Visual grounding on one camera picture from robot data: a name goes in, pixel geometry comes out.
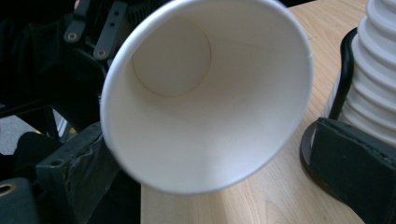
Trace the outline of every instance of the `stacked cups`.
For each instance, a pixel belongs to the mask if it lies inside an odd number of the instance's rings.
[[[369,0],[366,14],[352,41],[354,77],[339,120],[396,147],[396,2]]]

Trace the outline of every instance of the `table surface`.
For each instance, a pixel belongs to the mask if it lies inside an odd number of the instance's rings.
[[[227,189],[179,196],[142,187],[141,223],[363,223],[304,174],[299,145],[318,119],[340,69],[341,40],[358,26],[366,0],[317,0],[291,7],[314,53],[309,106],[287,145],[259,172]]]

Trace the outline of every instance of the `white paper cup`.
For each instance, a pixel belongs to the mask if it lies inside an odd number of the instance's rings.
[[[111,64],[101,121],[122,168],[155,189],[193,194],[253,174],[293,134],[312,54],[277,1],[172,1]]]

